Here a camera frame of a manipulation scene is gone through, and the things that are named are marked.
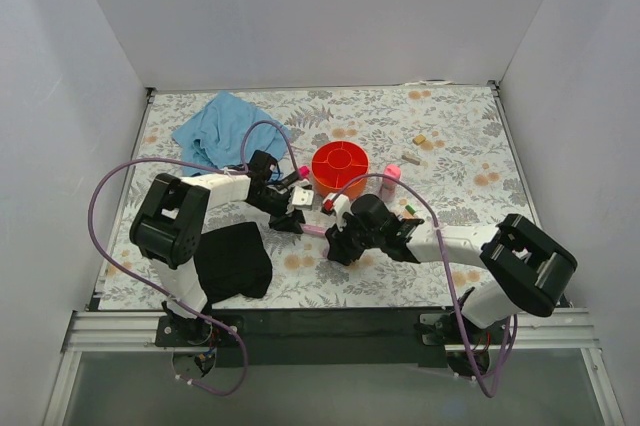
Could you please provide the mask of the pink glue bottle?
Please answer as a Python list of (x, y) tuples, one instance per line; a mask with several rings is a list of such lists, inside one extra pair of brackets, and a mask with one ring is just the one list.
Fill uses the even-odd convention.
[(379, 188), (379, 197), (384, 202), (390, 202), (395, 196), (397, 180), (401, 179), (402, 171), (398, 165), (388, 164), (383, 175)]

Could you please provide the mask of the pink black highlighter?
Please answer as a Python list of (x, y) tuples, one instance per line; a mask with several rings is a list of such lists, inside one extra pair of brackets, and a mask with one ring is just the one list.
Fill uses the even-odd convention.
[(281, 188), (288, 188), (298, 181), (306, 180), (309, 174), (310, 174), (309, 168), (307, 166), (302, 166), (296, 171), (293, 171), (292, 173), (284, 177), (282, 180), (280, 180), (279, 186)]

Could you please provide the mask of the pink translucent highlighter body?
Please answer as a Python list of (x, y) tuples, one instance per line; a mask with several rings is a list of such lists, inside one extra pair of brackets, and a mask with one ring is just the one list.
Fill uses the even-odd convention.
[(304, 234), (314, 236), (314, 237), (324, 237), (327, 231), (327, 229), (324, 227), (308, 225), (308, 224), (303, 224), (301, 228)]

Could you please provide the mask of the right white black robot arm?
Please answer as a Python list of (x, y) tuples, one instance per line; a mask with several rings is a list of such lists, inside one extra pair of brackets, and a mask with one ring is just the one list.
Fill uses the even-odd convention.
[(496, 226), (436, 227), (399, 218), (373, 194), (356, 200), (330, 194), (322, 211), (335, 218), (325, 232), (327, 257), (344, 266), (378, 249), (398, 262), (449, 261), (489, 271), (492, 283), (467, 294), (452, 319), (464, 343), (479, 341), (494, 323), (521, 311), (551, 316), (577, 269), (568, 250), (519, 214)]

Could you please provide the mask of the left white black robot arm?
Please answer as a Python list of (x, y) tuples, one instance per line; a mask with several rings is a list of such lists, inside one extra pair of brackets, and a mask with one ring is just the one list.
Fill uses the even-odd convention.
[(246, 164), (192, 177), (157, 175), (132, 222), (130, 241), (151, 262), (165, 290), (165, 306), (181, 317), (178, 333), (193, 346), (205, 344), (213, 332), (203, 315), (213, 302), (204, 269), (196, 265), (207, 213), (228, 203), (246, 203), (269, 215), (277, 231), (300, 234), (303, 211), (313, 203), (308, 181), (294, 171), (273, 183), (278, 161), (257, 150)]

